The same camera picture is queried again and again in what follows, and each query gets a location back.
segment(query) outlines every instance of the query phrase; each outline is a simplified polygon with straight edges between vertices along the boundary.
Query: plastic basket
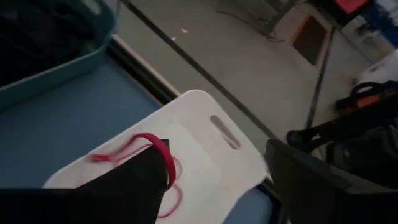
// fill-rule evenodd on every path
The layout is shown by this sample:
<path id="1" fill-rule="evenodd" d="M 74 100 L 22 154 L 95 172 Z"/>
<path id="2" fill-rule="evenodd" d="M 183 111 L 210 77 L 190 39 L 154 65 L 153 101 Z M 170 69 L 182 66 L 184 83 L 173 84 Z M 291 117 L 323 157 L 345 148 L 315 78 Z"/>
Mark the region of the plastic basket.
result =
<path id="1" fill-rule="evenodd" d="M 101 63 L 114 27 L 115 19 L 111 9 L 101 0 L 64 0 L 63 2 L 91 21 L 95 37 L 90 45 L 85 46 L 90 49 L 90 52 L 67 63 L 0 87 L 0 110 L 89 72 Z M 48 4 L 55 4 L 55 1 L 48 1 Z"/>

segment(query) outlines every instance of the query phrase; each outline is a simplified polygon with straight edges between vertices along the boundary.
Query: concrete floor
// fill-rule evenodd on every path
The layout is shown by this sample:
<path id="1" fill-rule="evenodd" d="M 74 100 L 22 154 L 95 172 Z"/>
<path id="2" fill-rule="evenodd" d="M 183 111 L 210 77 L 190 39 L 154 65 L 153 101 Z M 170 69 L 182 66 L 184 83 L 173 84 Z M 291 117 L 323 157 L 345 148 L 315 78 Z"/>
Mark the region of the concrete floor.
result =
<path id="1" fill-rule="evenodd" d="M 271 43 L 247 24 L 216 12 L 216 0 L 131 0 L 150 20 L 212 74 L 282 140 L 291 129 L 303 129 L 320 65 L 308 63 L 289 39 L 308 14 L 327 29 L 331 25 L 308 4 L 293 8 L 275 31 L 283 43 Z M 180 91 L 210 92 L 258 148 L 266 137 L 235 106 L 122 7 L 119 35 Z M 335 100 L 346 97 L 351 79 L 371 63 L 340 33 L 317 104 L 314 124 L 332 119 Z"/>

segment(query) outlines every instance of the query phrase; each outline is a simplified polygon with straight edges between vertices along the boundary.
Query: blue surface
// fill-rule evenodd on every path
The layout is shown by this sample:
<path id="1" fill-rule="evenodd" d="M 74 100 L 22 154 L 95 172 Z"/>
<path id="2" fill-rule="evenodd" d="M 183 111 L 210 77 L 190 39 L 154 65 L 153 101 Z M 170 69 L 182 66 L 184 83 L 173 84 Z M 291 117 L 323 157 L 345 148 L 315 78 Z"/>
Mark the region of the blue surface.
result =
<path id="1" fill-rule="evenodd" d="M 107 61 L 93 73 L 2 111 L 0 187 L 41 187 L 54 172 L 159 108 Z M 271 211 L 269 198 L 252 189 L 225 223 L 268 223 Z"/>

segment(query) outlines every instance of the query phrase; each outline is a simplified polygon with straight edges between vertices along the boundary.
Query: red cord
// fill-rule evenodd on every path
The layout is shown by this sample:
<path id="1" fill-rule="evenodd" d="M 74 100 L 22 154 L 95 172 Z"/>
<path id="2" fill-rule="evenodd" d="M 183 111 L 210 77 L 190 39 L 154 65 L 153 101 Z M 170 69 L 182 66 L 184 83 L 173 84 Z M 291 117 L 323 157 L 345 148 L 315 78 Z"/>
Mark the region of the red cord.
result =
<path id="1" fill-rule="evenodd" d="M 180 204 L 182 202 L 182 189 L 177 184 L 174 183 L 176 180 L 178 180 L 180 178 L 180 176 L 182 174 L 182 165 L 181 165 L 181 162 L 177 158 L 175 158 L 174 156 L 171 156 L 169 148 L 157 136 L 155 136 L 151 133 L 135 134 L 132 136 L 132 138 L 130 140 L 128 140 L 128 142 L 124 143 L 119 149 L 112 152 L 111 154 L 92 154 L 92 155 L 90 155 L 90 159 L 92 162 L 112 162 L 114 164 L 114 166 L 116 167 L 119 165 L 120 161 L 122 161 L 123 159 L 126 159 L 130 156 L 135 155 L 136 153 L 138 153 L 141 149 L 143 149 L 145 147 L 152 146 L 152 144 L 145 144 L 145 145 L 139 147 L 138 149 L 135 149 L 132 152 L 118 158 L 118 155 L 122 154 L 123 151 L 128 149 L 128 147 L 137 138 L 146 138 L 160 151 L 160 153 L 163 155 L 163 158 L 165 160 L 167 172 L 169 173 L 169 184 L 166 187 L 166 191 L 168 191 L 171 187 L 174 187 L 177 191 L 177 203 L 166 214 L 158 215 L 158 218 L 166 218 L 166 217 L 170 216 L 171 214 L 173 214 L 173 212 L 176 211 L 176 209 L 178 209 L 178 207 L 180 206 Z M 174 161 L 180 168 L 180 173 L 178 174 L 178 176 L 176 176 Z"/>

